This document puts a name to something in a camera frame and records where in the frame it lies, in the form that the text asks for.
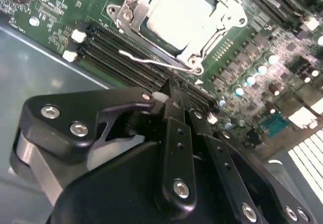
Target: cpu socket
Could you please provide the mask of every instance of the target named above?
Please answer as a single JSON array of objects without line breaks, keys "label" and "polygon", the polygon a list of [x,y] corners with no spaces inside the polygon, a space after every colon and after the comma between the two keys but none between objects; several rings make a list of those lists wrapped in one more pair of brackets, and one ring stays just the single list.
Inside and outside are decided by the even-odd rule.
[{"label": "cpu socket", "polygon": [[232,27],[247,25],[236,0],[125,0],[106,12],[127,36],[170,65],[196,69]]}]

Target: green circuit board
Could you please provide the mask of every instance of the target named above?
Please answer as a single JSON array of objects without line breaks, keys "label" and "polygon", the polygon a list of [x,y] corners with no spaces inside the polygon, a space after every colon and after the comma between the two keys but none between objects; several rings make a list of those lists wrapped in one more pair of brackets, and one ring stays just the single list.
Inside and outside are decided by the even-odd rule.
[{"label": "green circuit board", "polygon": [[[20,3],[17,0],[0,0],[0,11],[11,16],[10,24],[17,30],[36,40],[40,44],[50,48],[59,55],[62,55],[70,41],[78,21],[87,23],[96,22],[106,30],[117,34],[118,37],[125,41],[132,42],[141,51],[154,57],[147,49],[139,46],[132,39],[124,34],[120,34],[113,21],[106,13],[108,4],[121,5],[124,0],[34,0],[27,3]],[[311,55],[321,50],[317,44],[317,38],[322,34],[322,19],[318,18],[318,26],[311,36],[298,40],[292,33],[283,30],[268,15],[266,15],[251,0],[241,0],[245,13],[248,18],[247,26],[243,28],[233,27],[224,36],[220,43],[211,51],[207,58],[202,62],[205,72],[201,76],[195,76],[184,72],[171,70],[174,74],[179,75],[182,79],[207,94],[209,97],[216,99],[224,96],[227,100],[227,106],[223,109],[223,114],[219,115],[218,127],[223,127],[227,118],[232,118],[233,131],[236,136],[243,139],[245,133],[250,131],[254,126],[259,134],[269,132],[273,117],[268,115],[264,102],[275,103],[280,96],[270,95],[268,85],[271,83],[279,84],[281,94],[288,91],[297,91],[304,82],[288,70],[288,65],[293,64],[295,58],[300,55],[304,56],[310,62],[313,61]],[[32,26],[30,19],[35,17],[39,20],[38,26]],[[237,62],[236,58],[240,53],[248,53],[247,46],[255,44],[255,37],[265,38],[265,45],[259,46],[255,55],[250,57],[247,64],[241,65],[241,71],[230,71],[231,62]],[[280,62],[270,65],[266,55],[274,53],[280,57]],[[256,84],[248,86],[245,82],[245,76],[248,74],[255,75],[255,68],[262,64],[268,68],[265,75],[256,75]],[[78,65],[88,70],[90,73],[106,80],[115,87],[124,87],[126,84],[119,82],[118,79],[103,72],[86,60],[81,60]],[[229,70],[232,79],[225,81],[222,73]],[[223,88],[214,85],[216,78],[225,82]],[[243,96],[236,96],[233,87],[240,85],[244,88]],[[282,114],[272,121],[281,120]],[[281,123],[281,126],[287,127],[288,123]]]}]

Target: silver screw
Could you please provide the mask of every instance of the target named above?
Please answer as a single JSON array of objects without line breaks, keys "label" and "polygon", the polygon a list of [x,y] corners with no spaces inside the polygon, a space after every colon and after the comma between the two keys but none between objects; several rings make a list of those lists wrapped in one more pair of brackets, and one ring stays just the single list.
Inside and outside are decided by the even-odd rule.
[{"label": "silver screw", "polygon": [[288,206],[285,207],[285,211],[287,213],[287,215],[293,220],[293,221],[297,221],[297,215],[295,214],[295,212]]},{"label": "silver screw", "polygon": [[309,222],[309,217],[301,208],[297,208],[297,211],[305,221]]},{"label": "silver screw", "polygon": [[149,95],[147,95],[147,94],[142,94],[142,97],[143,97],[144,99],[146,99],[146,100],[150,100],[150,96],[149,96]]},{"label": "silver screw", "polygon": [[89,130],[82,123],[73,123],[70,126],[70,131],[77,137],[84,137],[88,134]]},{"label": "silver screw", "polygon": [[187,185],[182,181],[179,181],[179,180],[175,181],[173,187],[174,187],[175,193],[182,199],[186,199],[190,195],[190,191]]},{"label": "silver screw", "polygon": [[241,209],[242,209],[243,214],[248,218],[249,221],[251,221],[251,222],[257,221],[256,213],[248,204],[243,203]]},{"label": "silver screw", "polygon": [[175,106],[175,107],[176,107],[176,108],[178,108],[178,109],[180,108],[180,106],[177,104],[177,102],[176,102],[176,101],[174,101],[174,102],[173,102],[173,106]]},{"label": "silver screw", "polygon": [[132,18],[132,13],[131,13],[131,11],[125,11],[125,12],[123,13],[123,18],[125,18],[127,21],[130,21],[130,20],[131,20],[131,18]]},{"label": "silver screw", "polygon": [[229,133],[223,131],[222,134],[224,135],[225,138],[230,139]]},{"label": "silver screw", "polygon": [[57,117],[60,116],[61,112],[59,109],[57,109],[54,106],[44,106],[41,110],[40,113],[42,114],[43,117],[46,117],[48,119],[56,119]]},{"label": "silver screw", "polygon": [[195,116],[196,116],[197,118],[202,119],[202,115],[201,115],[201,113],[200,113],[200,112],[197,112],[197,111],[196,111],[194,114],[195,114]]}]

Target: motherboard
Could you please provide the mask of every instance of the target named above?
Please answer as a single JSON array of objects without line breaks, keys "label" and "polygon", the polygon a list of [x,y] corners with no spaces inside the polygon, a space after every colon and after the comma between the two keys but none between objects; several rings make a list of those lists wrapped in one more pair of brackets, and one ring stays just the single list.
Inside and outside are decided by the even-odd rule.
[{"label": "motherboard", "polygon": [[0,13],[114,87],[175,78],[262,157],[321,120],[323,0],[0,0]]}]

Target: black mounting arm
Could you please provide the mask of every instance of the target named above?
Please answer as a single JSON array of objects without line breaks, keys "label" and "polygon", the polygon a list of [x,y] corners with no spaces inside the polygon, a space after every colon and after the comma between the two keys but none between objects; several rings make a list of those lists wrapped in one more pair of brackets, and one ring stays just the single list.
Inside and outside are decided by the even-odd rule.
[{"label": "black mounting arm", "polygon": [[[316,223],[233,135],[211,132],[184,87],[27,100],[10,162],[50,199],[48,223]],[[127,147],[134,135],[144,142]]]}]

